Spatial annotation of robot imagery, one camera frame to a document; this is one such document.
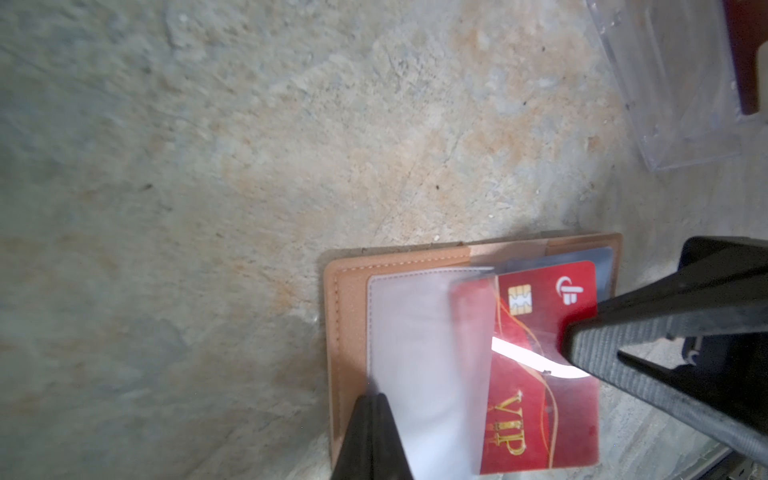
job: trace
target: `transparent plastic box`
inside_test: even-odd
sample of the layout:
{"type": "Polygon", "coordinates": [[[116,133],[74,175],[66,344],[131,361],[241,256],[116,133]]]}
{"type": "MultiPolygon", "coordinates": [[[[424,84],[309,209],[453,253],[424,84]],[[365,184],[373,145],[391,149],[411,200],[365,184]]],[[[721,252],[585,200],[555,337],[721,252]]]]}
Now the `transparent plastic box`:
{"type": "Polygon", "coordinates": [[[650,170],[738,157],[743,114],[722,0],[587,0],[650,170]]]}

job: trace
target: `stitched edge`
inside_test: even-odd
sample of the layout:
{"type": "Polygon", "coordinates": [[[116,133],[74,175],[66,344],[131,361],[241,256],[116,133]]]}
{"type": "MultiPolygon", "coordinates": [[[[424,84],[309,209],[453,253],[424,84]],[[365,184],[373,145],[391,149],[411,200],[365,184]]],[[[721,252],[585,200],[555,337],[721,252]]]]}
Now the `stitched edge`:
{"type": "Polygon", "coordinates": [[[391,280],[391,279],[398,279],[398,278],[405,278],[407,276],[420,276],[420,275],[429,275],[432,273],[449,273],[449,272],[492,272],[493,269],[489,268],[483,268],[481,266],[461,266],[461,267],[444,267],[444,266],[438,266],[432,270],[426,270],[422,272],[408,272],[408,273],[392,273],[392,274],[384,274],[380,276],[379,278],[372,278],[368,282],[368,309],[366,312],[366,324],[368,326],[366,330],[366,358],[368,360],[366,365],[366,375],[368,375],[369,370],[373,370],[373,355],[371,354],[371,314],[373,312],[373,284],[376,282],[384,281],[384,280],[391,280]]]}
{"type": "MultiPolygon", "coordinates": [[[[378,263],[375,265],[368,265],[368,266],[353,266],[352,268],[344,268],[341,270],[337,270],[333,274],[333,302],[335,305],[336,310],[336,321],[334,322],[336,324],[336,345],[335,345],[335,351],[338,354],[339,352],[339,346],[341,345],[341,334],[339,333],[339,323],[341,320],[341,313],[339,309],[339,275],[344,272],[351,272],[353,270],[367,270],[372,268],[382,268],[384,266],[395,266],[395,265],[409,265],[411,263],[425,263],[425,262],[438,262],[440,260],[451,260],[455,258],[464,258],[469,260],[470,255],[453,255],[450,257],[436,257],[436,258],[425,258],[422,260],[411,260],[409,262],[394,262],[394,263],[378,263]]],[[[339,362],[334,361],[333,366],[331,368],[331,373],[333,374],[333,382],[338,382],[339,380],[339,362]]],[[[344,390],[339,386],[339,388],[336,390],[337,398],[339,399],[338,402],[336,402],[335,405],[331,405],[331,408],[333,408],[333,418],[338,419],[339,418],[339,403],[341,402],[341,398],[343,397],[344,390]]],[[[338,432],[331,432],[331,445],[333,444],[333,440],[336,436],[336,433],[338,432]]]]}

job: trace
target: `stone surface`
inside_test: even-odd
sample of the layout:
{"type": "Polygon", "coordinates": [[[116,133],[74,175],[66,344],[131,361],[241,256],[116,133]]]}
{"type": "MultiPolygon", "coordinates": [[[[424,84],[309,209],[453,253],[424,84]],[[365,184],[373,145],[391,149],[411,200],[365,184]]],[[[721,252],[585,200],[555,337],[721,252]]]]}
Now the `stone surface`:
{"type": "MultiPolygon", "coordinates": [[[[0,12],[3,478],[328,478],[319,273],[366,247],[618,230],[629,290],[768,237],[765,157],[644,169],[578,0],[0,12]]],[[[525,478],[706,441],[601,408],[600,467],[525,478]]]]}

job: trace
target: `wallet stitching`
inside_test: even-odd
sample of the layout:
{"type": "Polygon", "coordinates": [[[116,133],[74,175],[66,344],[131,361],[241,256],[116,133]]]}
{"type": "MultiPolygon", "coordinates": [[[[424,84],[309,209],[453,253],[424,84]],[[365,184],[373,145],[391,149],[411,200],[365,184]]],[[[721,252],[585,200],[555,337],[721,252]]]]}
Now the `wallet stitching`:
{"type": "Polygon", "coordinates": [[[471,272],[471,271],[478,271],[478,272],[489,272],[491,270],[481,268],[481,267],[471,267],[471,266],[463,266],[460,268],[451,268],[451,267],[437,267],[435,270],[427,270],[422,272],[407,272],[407,273],[394,273],[393,275],[388,275],[386,278],[374,278],[371,279],[368,284],[368,312],[366,316],[366,358],[368,360],[368,364],[366,366],[366,375],[368,375],[368,370],[372,369],[373,365],[373,355],[371,354],[371,312],[373,311],[373,297],[371,295],[371,286],[379,282],[381,280],[390,280],[393,278],[404,278],[407,276],[419,276],[419,275],[429,275],[431,273],[447,273],[447,272],[471,272]]]}
{"type": "MultiPolygon", "coordinates": [[[[339,308],[339,275],[341,273],[351,272],[353,270],[366,270],[366,269],[371,269],[371,268],[383,268],[385,266],[409,265],[410,263],[437,262],[437,261],[440,261],[440,260],[451,260],[451,259],[455,259],[455,258],[464,258],[464,259],[469,260],[470,256],[467,255],[467,254],[464,254],[464,255],[454,255],[454,256],[450,256],[450,257],[425,258],[425,259],[422,259],[422,260],[410,260],[408,262],[378,263],[378,264],[375,264],[375,265],[368,265],[368,266],[353,266],[351,268],[345,268],[345,269],[337,270],[336,273],[334,273],[334,275],[333,275],[333,302],[334,302],[334,305],[335,305],[335,308],[336,308],[336,321],[334,322],[336,324],[336,345],[334,346],[335,347],[334,349],[335,349],[336,353],[338,354],[338,352],[339,352],[339,345],[341,344],[341,334],[339,333],[340,332],[339,323],[340,323],[340,319],[341,319],[341,313],[340,313],[340,308],[339,308]]],[[[367,346],[368,345],[367,345],[367,330],[366,330],[366,359],[368,358],[367,346]]],[[[338,382],[339,381],[339,367],[338,367],[338,364],[339,363],[337,361],[333,362],[332,371],[333,371],[333,381],[334,382],[338,382]]],[[[339,387],[338,389],[336,389],[336,391],[338,392],[338,397],[337,398],[341,399],[343,397],[343,393],[344,393],[343,389],[341,389],[339,387]]],[[[339,408],[339,402],[337,401],[336,404],[333,407],[333,410],[334,410],[334,413],[335,413],[335,415],[334,415],[334,419],[335,419],[334,423],[336,423],[336,421],[340,422],[338,408],[339,408]]]]}

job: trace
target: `brown leather cover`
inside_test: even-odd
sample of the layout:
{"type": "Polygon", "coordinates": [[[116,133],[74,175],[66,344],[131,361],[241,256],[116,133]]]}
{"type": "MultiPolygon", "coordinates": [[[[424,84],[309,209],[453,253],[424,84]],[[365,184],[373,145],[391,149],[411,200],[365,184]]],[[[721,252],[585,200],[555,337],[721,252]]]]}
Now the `brown leather cover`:
{"type": "Polygon", "coordinates": [[[368,280],[371,276],[442,266],[493,265],[511,258],[536,258],[612,247],[615,255],[611,287],[615,291],[621,244],[620,233],[596,233],[344,258],[329,263],[323,274],[323,285],[333,464],[336,464],[355,400],[366,392],[368,386],[366,302],[368,280]]]}

